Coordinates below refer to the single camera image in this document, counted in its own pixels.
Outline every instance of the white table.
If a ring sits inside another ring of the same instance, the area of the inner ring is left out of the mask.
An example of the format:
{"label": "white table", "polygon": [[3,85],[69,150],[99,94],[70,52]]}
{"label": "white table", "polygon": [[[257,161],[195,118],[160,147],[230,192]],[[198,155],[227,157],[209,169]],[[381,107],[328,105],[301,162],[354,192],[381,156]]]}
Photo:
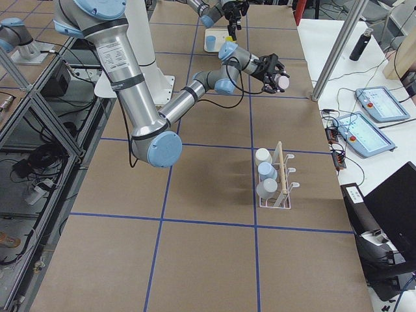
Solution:
{"label": "white table", "polygon": [[[314,84],[319,78],[342,24],[343,21],[302,19],[298,26],[309,74],[311,75]],[[388,89],[394,89],[402,86],[400,81],[388,80],[384,77],[383,69],[387,64],[387,61],[375,39],[370,40],[358,61],[354,62],[349,59],[350,53],[359,36],[361,36],[366,28],[367,26],[362,21],[357,24],[330,79],[340,77],[346,73],[358,71],[365,72],[369,68],[378,65],[380,66],[367,73],[345,75],[340,79],[329,81],[318,101],[320,109],[363,111],[361,105],[356,102],[354,93],[348,90],[340,91],[338,107],[337,93],[340,88],[355,90],[357,88],[370,86],[386,86]],[[399,101],[408,97],[408,93],[404,88],[392,90],[391,92]],[[411,118],[416,117],[416,106],[411,99],[403,102],[403,106],[410,113]],[[383,126],[389,124],[393,123],[377,123],[376,125]],[[404,163],[412,161],[416,164],[415,129],[416,121],[382,130],[396,144],[397,148],[394,152],[386,151],[370,158],[363,159],[351,148],[348,146],[346,147],[346,156],[356,161],[365,172],[364,183],[360,186],[364,195],[367,195],[370,191],[375,189]],[[353,182],[360,183],[363,177],[361,170],[349,160],[346,160],[346,165],[347,168],[339,172],[339,184],[342,185]],[[372,289],[369,289],[369,292],[375,311],[380,311],[386,304],[391,305],[391,310],[393,310],[394,304],[382,302]],[[397,312],[411,312],[414,311],[415,306],[416,291],[408,291],[400,301]]]}

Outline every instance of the test tube rack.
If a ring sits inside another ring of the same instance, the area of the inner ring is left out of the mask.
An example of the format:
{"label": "test tube rack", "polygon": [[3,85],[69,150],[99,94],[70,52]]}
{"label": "test tube rack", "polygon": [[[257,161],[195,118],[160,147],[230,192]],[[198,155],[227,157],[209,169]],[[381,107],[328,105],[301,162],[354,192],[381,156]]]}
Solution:
{"label": "test tube rack", "polygon": [[[282,143],[279,141],[272,156],[272,166],[278,171],[278,189],[275,195],[268,200],[260,198],[257,195],[260,208],[272,209],[291,209],[291,192],[293,189],[300,187],[297,182],[289,182],[289,174],[295,173],[295,168],[289,168],[287,161],[294,159],[293,154],[283,155]],[[260,183],[260,177],[256,170],[257,184]]]}

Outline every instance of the robotic arm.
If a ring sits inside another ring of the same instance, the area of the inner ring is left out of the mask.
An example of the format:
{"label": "robotic arm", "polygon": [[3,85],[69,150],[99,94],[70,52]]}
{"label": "robotic arm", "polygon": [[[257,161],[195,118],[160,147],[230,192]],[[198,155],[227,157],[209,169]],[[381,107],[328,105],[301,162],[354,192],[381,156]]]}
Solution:
{"label": "robotic arm", "polygon": [[19,18],[7,18],[0,22],[0,47],[7,53],[18,47],[20,56],[31,60],[40,51],[25,24]]}
{"label": "robotic arm", "polygon": [[222,16],[228,20],[228,34],[237,40],[236,29],[241,30],[241,16],[245,16],[250,4],[248,0],[219,0],[210,7],[203,0],[187,0],[186,3],[199,15],[205,27],[212,27]]}
{"label": "robotic arm", "polygon": [[280,62],[272,66],[270,59],[266,64],[237,44],[228,42],[220,52],[221,68],[197,73],[192,82],[158,112],[126,35],[128,22],[124,8],[125,1],[121,0],[55,0],[54,22],[58,32],[85,38],[96,46],[111,87],[133,124],[130,143],[137,159],[156,167],[173,165],[181,155],[182,141],[169,131],[170,125],[208,90],[232,94],[241,70],[267,81],[268,90],[284,90],[282,77],[287,79],[288,76]]}

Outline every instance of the label on robot arm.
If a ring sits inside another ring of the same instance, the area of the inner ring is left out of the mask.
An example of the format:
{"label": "label on robot arm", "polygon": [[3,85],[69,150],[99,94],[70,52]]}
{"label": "label on robot arm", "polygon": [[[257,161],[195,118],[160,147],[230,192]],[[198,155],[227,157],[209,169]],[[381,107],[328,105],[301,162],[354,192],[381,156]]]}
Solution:
{"label": "label on robot arm", "polygon": [[97,51],[99,59],[101,60],[107,73],[126,68],[130,65],[127,61],[124,47],[119,41],[102,45],[97,49]]}
{"label": "label on robot arm", "polygon": [[346,191],[351,197],[353,203],[363,203],[364,200],[356,187],[346,187]]}

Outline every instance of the black bottle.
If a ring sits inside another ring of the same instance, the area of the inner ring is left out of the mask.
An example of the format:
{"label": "black bottle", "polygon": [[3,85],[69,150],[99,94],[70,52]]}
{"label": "black bottle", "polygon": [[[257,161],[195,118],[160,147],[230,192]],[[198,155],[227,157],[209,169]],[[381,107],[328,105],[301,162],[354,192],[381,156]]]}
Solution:
{"label": "black bottle", "polygon": [[350,60],[358,60],[371,39],[372,29],[367,28],[365,32],[359,37],[356,46],[351,52]]}

